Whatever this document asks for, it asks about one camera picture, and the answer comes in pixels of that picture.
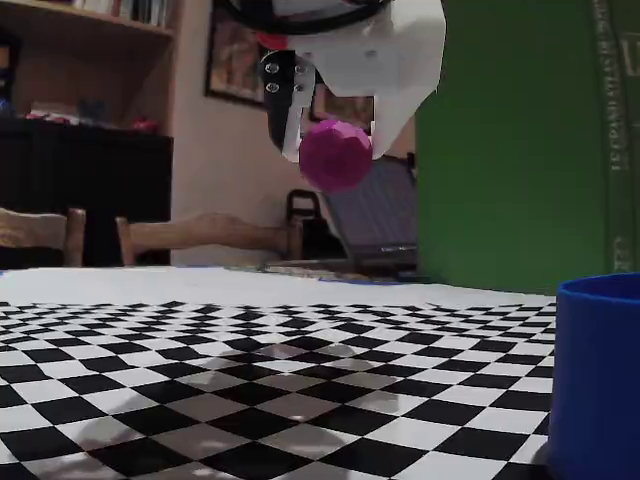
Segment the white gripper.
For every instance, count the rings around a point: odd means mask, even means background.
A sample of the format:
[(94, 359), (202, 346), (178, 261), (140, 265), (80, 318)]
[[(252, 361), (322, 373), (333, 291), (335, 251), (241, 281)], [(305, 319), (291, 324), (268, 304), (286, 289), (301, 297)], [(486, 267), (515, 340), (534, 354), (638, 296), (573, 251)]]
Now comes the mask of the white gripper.
[[(382, 157), (432, 95), (445, 35), (441, 2), (392, 1), (369, 20), (293, 37), (292, 48), (305, 58), (288, 50), (267, 53), (260, 74), (273, 145), (288, 161), (299, 160), (301, 119), (317, 70), (338, 97), (375, 96), (372, 152), (374, 160)], [(405, 92), (411, 88), (422, 92)]]

